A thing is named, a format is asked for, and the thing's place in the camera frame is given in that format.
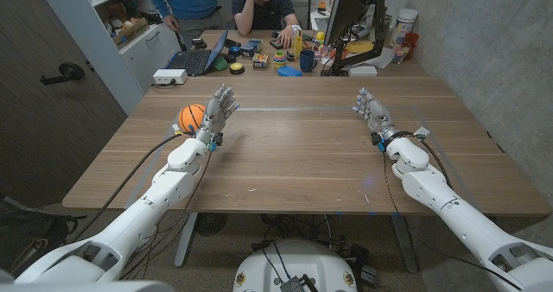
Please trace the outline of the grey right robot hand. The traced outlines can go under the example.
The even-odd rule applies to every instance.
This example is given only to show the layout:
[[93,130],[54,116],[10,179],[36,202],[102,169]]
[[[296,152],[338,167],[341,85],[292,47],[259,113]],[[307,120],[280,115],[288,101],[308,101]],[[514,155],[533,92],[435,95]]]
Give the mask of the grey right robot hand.
[[391,142],[396,138],[399,130],[385,106],[364,87],[359,90],[356,99],[357,105],[353,107],[353,110],[366,121],[370,132],[375,134],[380,142]]

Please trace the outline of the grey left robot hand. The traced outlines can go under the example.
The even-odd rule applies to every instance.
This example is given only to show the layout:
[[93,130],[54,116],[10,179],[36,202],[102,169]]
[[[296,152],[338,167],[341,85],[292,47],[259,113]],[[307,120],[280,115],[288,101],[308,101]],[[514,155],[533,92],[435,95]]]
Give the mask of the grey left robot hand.
[[233,89],[222,85],[209,99],[195,138],[205,145],[216,143],[220,146],[226,120],[239,108],[235,101]]

